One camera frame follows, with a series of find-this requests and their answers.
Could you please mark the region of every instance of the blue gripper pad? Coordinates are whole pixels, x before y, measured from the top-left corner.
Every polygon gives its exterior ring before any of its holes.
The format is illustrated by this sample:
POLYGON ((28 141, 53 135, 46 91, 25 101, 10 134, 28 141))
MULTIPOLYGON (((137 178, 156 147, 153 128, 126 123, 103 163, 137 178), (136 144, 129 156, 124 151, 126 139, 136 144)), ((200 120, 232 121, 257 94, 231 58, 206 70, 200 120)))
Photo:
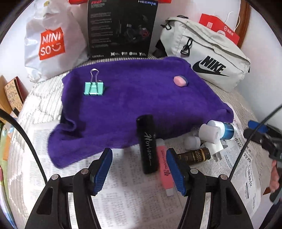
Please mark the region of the blue gripper pad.
MULTIPOLYGON (((255 128, 257 128, 257 126, 259 125, 258 122, 250 120, 248 122, 248 127, 252 130, 254 130, 255 128)), ((266 125, 262 125, 258 130, 258 132, 260 132, 261 134, 267 133, 268 132, 268 127, 266 125)))
POLYGON ((102 190, 105 179, 108 175, 110 166, 112 164, 112 161, 113 161, 113 152, 111 149, 109 149, 103 162, 101 163, 98 172, 95 175, 95 187, 93 190, 95 195, 97 195, 97 193, 102 190))
POLYGON ((171 172, 171 175, 173 177, 175 186, 177 188, 177 190, 179 192, 181 192, 181 194, 183 196, 185 196, 187 189, 185 187, 185 181, 184 181, 184 176, 182 175, 178 164, 175 161, 175 158, 173 156, 173 154, 176 155, 175 151, 173 150, 173 152, 171 151, 173 149, 168 149, 166 151, 166 162, 168 163, 168 167, 169 170, 171 172))

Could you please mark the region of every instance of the red envelope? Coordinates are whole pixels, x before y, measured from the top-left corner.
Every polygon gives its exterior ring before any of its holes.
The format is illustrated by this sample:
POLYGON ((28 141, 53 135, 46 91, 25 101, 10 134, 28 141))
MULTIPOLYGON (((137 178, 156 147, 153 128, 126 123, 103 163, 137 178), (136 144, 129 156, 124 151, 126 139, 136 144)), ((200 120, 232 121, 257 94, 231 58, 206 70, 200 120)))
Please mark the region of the red envelope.
POLYGON ((159 3, 171 3, 171 0, 158 0, 159 3))
POLYGON ((74 4, 74 5, 78 5, 78 4, 86 3, 86 2, 88 2, 88 0, 69 0, 69 3, 74 4))
POLYGON ((227 38, 232 40, 236 45, 238 44, 240 37, 218 17, 202 14, 199 23, 217 33, 226 36, 227 38))

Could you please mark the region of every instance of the nike swoosh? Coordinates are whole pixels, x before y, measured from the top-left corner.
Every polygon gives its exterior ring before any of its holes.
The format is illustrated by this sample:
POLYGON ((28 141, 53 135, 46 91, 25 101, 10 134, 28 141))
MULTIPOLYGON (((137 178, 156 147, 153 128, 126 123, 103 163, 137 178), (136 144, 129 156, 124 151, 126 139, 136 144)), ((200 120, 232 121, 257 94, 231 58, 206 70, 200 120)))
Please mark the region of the nike swoosh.
POLYGON ((200 63, 200 62, 201 62, 201 60, 198 61, 197 63, 195 63, 195 64, 193 65, 193 70, 194 70, 195 72, 198 72, 198 73, 206 73, 206 74, 212 74, 212 75, 218 75, 218 76, 226 76, 226 75, 223 75, 223 74, 214 72, 214 71, 208 71, 208 70, 205 70, 205 69, 200 68, 200 66, 199 66, 199 63, 200 63))

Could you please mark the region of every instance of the screw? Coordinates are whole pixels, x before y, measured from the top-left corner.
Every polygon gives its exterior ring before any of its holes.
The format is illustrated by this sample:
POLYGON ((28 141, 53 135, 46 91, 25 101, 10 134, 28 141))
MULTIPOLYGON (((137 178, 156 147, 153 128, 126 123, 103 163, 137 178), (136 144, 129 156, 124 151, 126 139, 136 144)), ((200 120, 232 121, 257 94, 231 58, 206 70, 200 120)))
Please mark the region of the screw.
POLYGON ((220 175, 220 178, 223 179, 223 180, 227 180, 227 179, 228 179, 228 176, 226 176, 225 174, 221 174, 221 175, 220 175))
POLYGON ((81 172, 81 174, 87 174, 89 172, 89 170, 88 169, 83 169, 80 172, 81 172))
POLYGON ((198 170, 197 170, 197 169, 191 169, 190 172, 191 172, 192 174, 197 174, 197 173, 198 173, 198 170))
POLYGON ((53 176, 51 176, 51 179, 52 180, 57 180, 59 178, 59 175, 58 174, 54 174, 53 176))

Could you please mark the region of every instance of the pink highlighter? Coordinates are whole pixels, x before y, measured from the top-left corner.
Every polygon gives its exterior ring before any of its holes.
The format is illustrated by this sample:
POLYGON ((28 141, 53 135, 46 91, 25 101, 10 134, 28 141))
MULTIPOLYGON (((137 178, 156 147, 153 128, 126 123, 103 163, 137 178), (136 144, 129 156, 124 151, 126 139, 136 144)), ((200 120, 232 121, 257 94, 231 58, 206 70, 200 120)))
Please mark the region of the pink highlighter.
POLYGON ((164 140, 157 139, 157 154, 159 159, 159 166, 160 166, 160 178, 162 181, 162 186, 166 190, 167 196, 172 196, 174 193, 174 182, 172 175, 170 173, 168 164, 166 163, 166 151, 167 147, 165 146, 164 140))

